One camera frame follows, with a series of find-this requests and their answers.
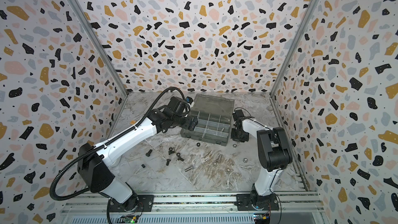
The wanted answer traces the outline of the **grey plastic compartment organizer box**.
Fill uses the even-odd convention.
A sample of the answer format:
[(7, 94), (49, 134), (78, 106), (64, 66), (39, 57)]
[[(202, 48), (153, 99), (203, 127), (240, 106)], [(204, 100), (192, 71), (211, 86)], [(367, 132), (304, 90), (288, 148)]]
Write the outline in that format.
[(198, 124), (193, 131), (182, 129), (181, 137), (209, 144), (226, 146), (229, 140), (234, 100), (207, 94), (197, 94), (190, 116)]

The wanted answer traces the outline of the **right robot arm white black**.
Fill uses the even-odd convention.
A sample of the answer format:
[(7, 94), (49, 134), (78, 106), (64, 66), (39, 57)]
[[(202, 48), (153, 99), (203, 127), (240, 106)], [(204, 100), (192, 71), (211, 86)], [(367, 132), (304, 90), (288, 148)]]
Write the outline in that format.
[(251, 115), (246, 116), (242, 108), (234, 110), (233, 120), (232, 140), (243, 143), (249, 141), (250, 137), (257, 139), (258, 158), (262, 169), (253, 184), (249, 203), (254, 209), (269, 208), (277, 201), (274, 185), (293, 160), (286, 132), (281, 127), (268, 127)]

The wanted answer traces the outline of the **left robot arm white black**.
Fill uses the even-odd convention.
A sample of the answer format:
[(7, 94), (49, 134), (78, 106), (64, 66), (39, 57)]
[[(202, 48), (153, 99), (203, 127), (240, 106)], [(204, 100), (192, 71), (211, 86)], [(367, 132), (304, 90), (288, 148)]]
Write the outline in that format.
[(77, 171), (88, 190), (111, 198), (114, 203), (121, 204), (125, 211), (135, 210), (138, 206), (137, 194), (127, 183), (118, 179), (109, 167), (114, 165), (124, 153), (156, 134), (165, 133), (173, 127), (193, 131), (198, 119), (188, 115), (192, 104), (191, 97), (181, 99), (173, 96), (167, 105), (151, 109), (141, 124), (136, 124), (114, 136), (115, 141), (111, 144), (104, 141), (96, 146), (81, 146), (80, 156), (103, 146), (101, 150), (78, 162)]

